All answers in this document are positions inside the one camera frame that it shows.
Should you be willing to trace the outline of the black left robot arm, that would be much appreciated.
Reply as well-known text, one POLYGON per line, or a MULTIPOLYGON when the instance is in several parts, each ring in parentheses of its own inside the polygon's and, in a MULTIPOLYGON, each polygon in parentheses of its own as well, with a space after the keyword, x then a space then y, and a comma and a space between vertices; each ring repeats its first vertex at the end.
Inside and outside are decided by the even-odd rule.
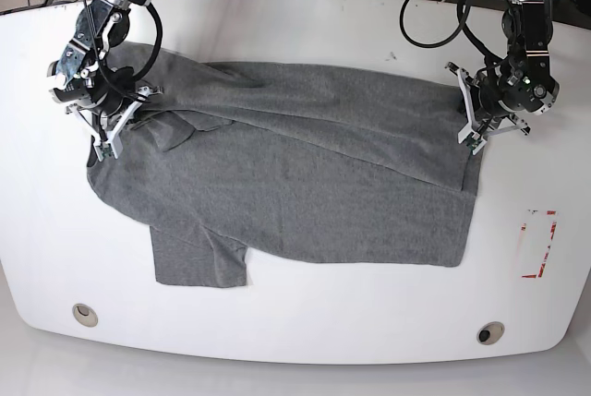
POLYGON ((557 100, 559 83, 550 74, 549 43, 553 35, 551 0, 504 0, 501 26, 507 54, 500 58, 463 25, 465 37, 484 57, 484 67, 474 76, 450 62, 464 97, 466 125, 458 142, 474 154, 490 137, 530 127, 520 112, 543 114, 557 100))

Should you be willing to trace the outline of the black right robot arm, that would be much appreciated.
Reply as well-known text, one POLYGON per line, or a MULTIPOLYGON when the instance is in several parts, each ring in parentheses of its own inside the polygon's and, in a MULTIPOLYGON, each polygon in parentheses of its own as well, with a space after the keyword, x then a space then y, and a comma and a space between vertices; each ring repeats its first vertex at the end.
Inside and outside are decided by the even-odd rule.
POLYGON ((50 94, 90 133, 99 161, 120 156, 122 130, 142 105, 160 94, 160 89, 141 80, 155 64, 162 41, 163 24, 151 0, 85 0, 72 38, 60 58, 50 64, 50 94), (140 70, 110 67, 108 54, 126 39, 132 6, 148 9, 155 24, 155 43, 140 70))

